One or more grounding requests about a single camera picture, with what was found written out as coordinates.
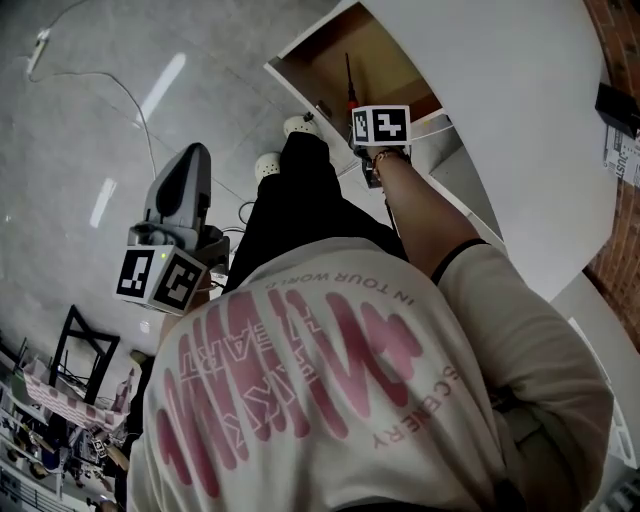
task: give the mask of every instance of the pink graphic print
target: pink graphic print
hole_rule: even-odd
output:
[[[413,377],[412,359],[422,354],[422,348],[400,316],[390,315],[385,320],[372,305],[361,304],[365,336],[347,300],[338,293],[329,293],[326,301],[342,335],[329,340],[300,293],[286,292],[286,301],[292,308],[285,305],[277,290],[271,290],[268,296],[288,342],[281,345],[281,350],[288,347],[293,352],[297,371],[302,374],[333,435],[345,439],[349,430],[316,370],[316,365],[322,362],[331,369],[339,388],[362,418],[371,414],[367,373],[393,404],[407,404],[405,381]],[[300,315],[323,360],[311,359],[289,311]],[[287,416],[295,437],[306,437],[311,430],[289,372],[264,328],[251,292],[236,292],[228,298],[227,320],[228,329],[225,329],[220,306],[214,304],[204,318],[193,321],[191,333],[182,335],[178,341],[179,381],[176,382],[170,369],[165,370],[168,410],[160,409],[156,414],[163,462],[175,467],[184,485],[192,485],[197,478],[212,498],[220,495],[214,457],[230,471],[235,470],[238,459],[249,459],[231,385],[235,385],[246,418],[260,441],[270,440],[272,426],[279,432],[284,431]],[[344,343],[346,368],[332,343]],[[383,372],[376,357],[384,357],[392,371]]]
[[[209,430],[208,433],[211,436],[208,437],[214,441],[216,447],[220,444],[219,433],[221,427],[204,389],[202,379],[199,378],[197,369],[193,365],[193,360],[190,357],[189,338],[186,334],[180,338],[178,352],[181,361],[180,390],[178,390],[173,373],[171,373],[171,370],[166,369],[164,388],[167,395],[167,403],[173,413],[173,417],[177,419],[177,424],[187,445],[191,461],[196,467],[203,489],[209,496],[215,498],[220,494],[220,487],[209,456],[209,446],[205,444],[198,430],[198,418],[202,417],[205,420],[202,423]],[[197,412],[194,410],[194,404],[198,404]],[[190,481],[191,477],[184,474],[186,465],[184,464],[183,456],[179,454],[180,445],[171,422],[164,423],[162,415],[159,415],[159,419],[163,422],[158,425],[158,440],[163,461],[168,464],[172,460],[176,465],[176,472],[180,480],[183,483],[185,480]]]
[[[371,414],[365,368],[369,370],[369,373],[371,373],[373,378],[378,382],[380,387],[395,405],[399,407],[407,405],[409,398],[407,385],[403,381],[391,381],[382,371],[374,358],[374,354],[369,347],[367,339],[362,333],[358,320],[356,319],[349,302],[342,295],[339,293],[328,293],[326,295],[326,300],[338,321],[340,332],[342,333],[342,339],[344,340],[347,352],[348,369],[345,369],[342,365],[340,358],[331,345],[331,341],[318,324],[315,316],[305,303],[300,293],[296,290],[289,290],[286,293],[286,298],[287,301],[296,308],[298,314],[304,319],[309,332],[318,344],[318,347],[320,348],[327,364],[333,371],[338,384],[344,391],[353,408],[361,417],[368,418]],[[392,358],[392,366],[396,361],[402,361],[404,364],[406,358],[411,357],[411,354],[405,354],[405,345],[407,342],[395,343],[396,339],[396,337],[391,337],[385,341],[382,338],[378,338],[378,347],[375,349],[377,353],[382,353],[383,351],[388,350],[391,354],[400,354]],[[400,370],[403,373],[413,374],[413,368],[411,368],[410,360],[408,364],[410,370],[406,368],[406,365],[400,368]]]
[[[422,347],[402,317],[392,314],[385,321],[376,308],[368,302],[362,303],[360,311],[374,353],[380,355],[386,351],[391,358],[391,365],[402,380],[411,380],[413,378],[411,358],[420,357]]]
[[[222,338],[223,354],[238,391],[243,396],[256,437],[262,441],[270,438],[270,422],[280,432],[286,427],[286,417],[268,377],[275,382],[275,388],[291,417],[295,436],[306,436],[310,429],[309,422],[302,411],[289,374],[258,315],[253,295],[250,292],[235,293],[229,298],[227,307],[229,336]],[[209,315],[218,315],[219,322],[219,307],[211,308]],[[216,333],[211,334],[214,336],[209,338],[209,343],[215,341]],[[256,348],[260,351],[266,368],[263,368]]]
[[[269,292],[269,300],[271,301],[271,307],[275,314],[280,318],[282,330],[284,331],[292,352],[295,354],[298,368],[300,369],[307,386],[309,386],[311,396],[318,406],[318,409],[320,409],[320,413],[334,435],[339,439],[345,439],[349,434],[347,424],[336,410],[335,405],[329,397],[329,393],[327,393],[324,383],[318,376],[307,349],[298,335],[295,325],[293,325],[291,319],[287,315],[287,310],[280,293],[275,290],[271,290]]]
[[[219,317],[217,317],[216,323],[216,318],[212,318],[211,314],[208,314],[206,325],[207,336],[209,336],[209,333],[213,335],[217,334],[219,332]],[[227,380],[227,372],[225,371],[220,344],[211,344],[209,346],[211,354],[207,353],[207,347],[202,337],[200,318],[196,318],[193,321],[193,338],[195,340],[198,359],[202,364],[203,373],[218,405],[224,430],[227,432],[227,436],[231,440],[231,445],[235,448],[240,459],[247,460],[249,458],[249,450],[247,449],[244,434],[240,428],[238,413],[231,396],[231,389],[229,388],[229,381]],[[222,439],[219,440],[219,445],[226,448],[227,445],[224,441],[224,435],[222,435]],[[224,467],[227,469],[234,469],[236,467],[236,459],[231,450],[223,450],[220,456]]]

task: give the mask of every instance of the bracelet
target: bracelet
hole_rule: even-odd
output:
[[[395,149],[395,148],[387,148],[383,151],[380,151],[380,153],[378,153],[374,158],[373,158],[373,174],[375,174],[375,176],[380,179],[380,172],[378,171],[378,165],[380,164],[381,160],[384,160],[385,158],[388,158],[390,156],[397,156],[400,157],[404,160],[404,155],[400,153],[399,150]]]

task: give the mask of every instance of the black chair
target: black chair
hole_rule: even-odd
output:
[[[73,329],[72,324],[74,320],[80,327],[80,330]],[[111,358],[113,357],[113,354],[118,347],[118,343],[120,342],[120,336],[114,336],[112,334],[104,334],[98,331],[94,331],[89,327],[84,318],[82,318],[82,315],[78,311],[78,308],[76,308],[75,305],[72,305],[69,308],[69,314],[67,315],[64,327],[62,328],[62,333],[60,334],[60,341],[58,341],[56,355],[51,362],[51,375],[49,377],[49,385],[52,387],[55,387],[56,380],[58,378],[60,361],[62,359],[62,354],[64,352],[64,347],[67,343],[68,337],[85,340],[96,352],[96,358],[93,361],[91,376],[88,379],[85,379],[87,381],[86,384],[82,383],[82,377],[77,377],[68,371],[68,369],[66,368],[66,361],[62,373],[64,377],[70,377],[75,381],[75,383],[80,383],[82,387],[86,389],[84,402],[93,405],[96,401],[96,398],[98,397],[98,391],[100,391],[100,384],[102,384],[102,379],[104,379],[104,376],[107,373],[109,363],[111,363]],[[98,340],[109,343],[106,351],[98,344]]]

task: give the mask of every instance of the brick wall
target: brick wall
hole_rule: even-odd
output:
[[[585,0],[614,87],[640,100],[640,14],[629,0]],[[640,350],[640,194],[620,181],[611,238],[586,274]]]

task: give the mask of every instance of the gray robot arm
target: gray robot arm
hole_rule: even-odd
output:
[[[216,273],[229,271],[229,237],[205,224],[211,206],[211,157],[191,144],[151,184],[143,221],[129,229],[128,245],[175,245]]]

